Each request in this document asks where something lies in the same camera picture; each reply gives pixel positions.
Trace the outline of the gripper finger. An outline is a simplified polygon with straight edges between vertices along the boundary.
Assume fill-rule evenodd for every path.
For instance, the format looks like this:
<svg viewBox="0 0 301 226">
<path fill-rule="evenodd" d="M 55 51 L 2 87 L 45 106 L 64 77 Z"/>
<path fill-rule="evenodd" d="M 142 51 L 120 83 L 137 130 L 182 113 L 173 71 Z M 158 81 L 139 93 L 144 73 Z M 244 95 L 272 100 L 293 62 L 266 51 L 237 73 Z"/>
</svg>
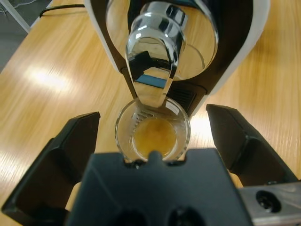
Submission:
<svg viewBox="0 0 301 226">
<path fill-rule="evenodd" d="M 73 187 L 95 151 L 99 112 L 67 121 L 48 141 L 4 202 L 1 212 L 23 226 L 62 226 Z"/>
<path fill-rule="evenodd" d="M 226 168 L 243 186 L 297 182 L 265 138 L 234 108 L 207 104 L 212 137 Z"/>
</svg>

